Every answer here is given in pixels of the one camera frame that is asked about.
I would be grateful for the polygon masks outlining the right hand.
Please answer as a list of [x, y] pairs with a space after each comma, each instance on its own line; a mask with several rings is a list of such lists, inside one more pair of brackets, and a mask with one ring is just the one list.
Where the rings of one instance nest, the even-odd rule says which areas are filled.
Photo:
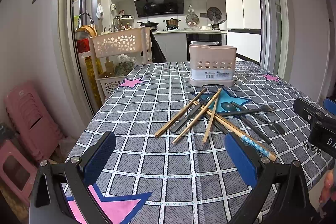
[[329, 198], [332, 201], [336, 200], [335, 192], [331, 192], [331, 187], [334, 185], [334, 176], [333, 176], [333, 169], [328, 170], [324, 180], [324, 186], [321, 190], [321, 195], [319, 196], [319, 203], [326, 202]]

